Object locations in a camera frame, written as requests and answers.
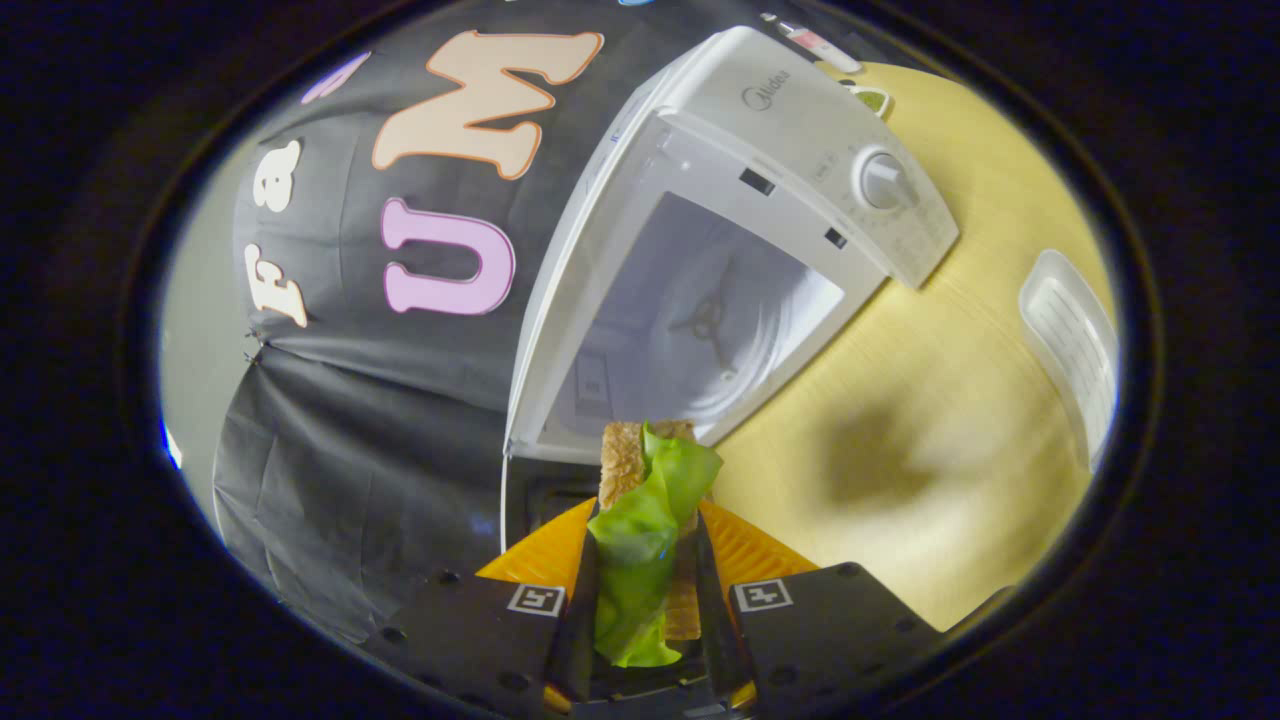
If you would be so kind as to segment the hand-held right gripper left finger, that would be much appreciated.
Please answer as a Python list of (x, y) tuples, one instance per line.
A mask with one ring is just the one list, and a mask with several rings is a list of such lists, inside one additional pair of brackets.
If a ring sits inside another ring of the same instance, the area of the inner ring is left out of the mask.
[(442, 569), (362, 650), (463, 716), (568, 716), (589, 693), (595, 548), (589, 500), (479, 573)]

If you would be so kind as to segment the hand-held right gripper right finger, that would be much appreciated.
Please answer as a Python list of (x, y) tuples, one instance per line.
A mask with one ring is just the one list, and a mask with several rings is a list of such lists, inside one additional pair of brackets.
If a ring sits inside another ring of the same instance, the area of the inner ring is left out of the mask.
[(750, 716), (870, 716), (942, 633), (858, 562), (820, 568), (739, 515), (704, 501), (716, 689)]

